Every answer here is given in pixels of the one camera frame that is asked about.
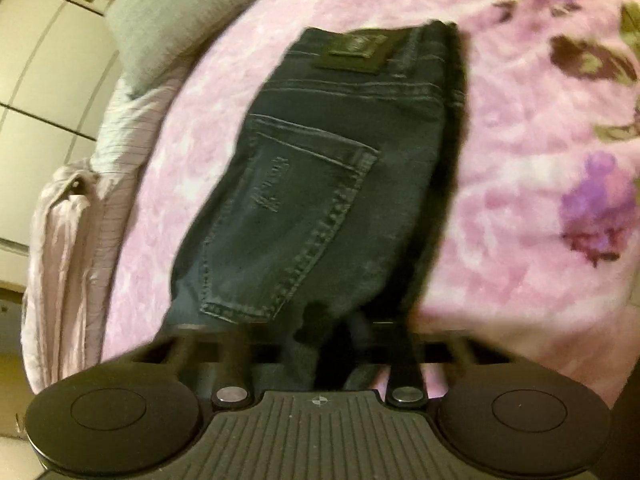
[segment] metal button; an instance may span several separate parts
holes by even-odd
[[[393,391],[392,397],[398,402],[418,402],[423,399],[424,394],[413,386],[402,386]]]
[[[222,402],[241,402],[249,396],[249,393],[240,386],[226,386],[216,392],[216,397]]]

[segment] gray pillow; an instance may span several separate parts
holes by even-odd
[[[254,0],[116,0],[106,18],[135,95],[178,56],[197,49]]]

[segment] black device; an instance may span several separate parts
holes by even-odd
[[[374,326],[375,391],[255,392],[261,325],[184,328],[46,388],[26,430],[41,480],[596,480],[610,412],[582,384],[461,333]],[[429,399],[418,363],[440,363]]]

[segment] jeans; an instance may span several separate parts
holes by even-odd
[[[283,347],[270,387],[318,386],[337,326],[366,348],[368,322],[406,313],[454,181],[457,28],[410,29],[377,74],[317,68],[337,36],[306,30],[262,86],[172,273],[165,328],[269,322]]]

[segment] white wardrobe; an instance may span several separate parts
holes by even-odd
[[[57,168],[93,152],[120,71],[89,4],[0,0],[0,283],[25,283],[37,197]]]

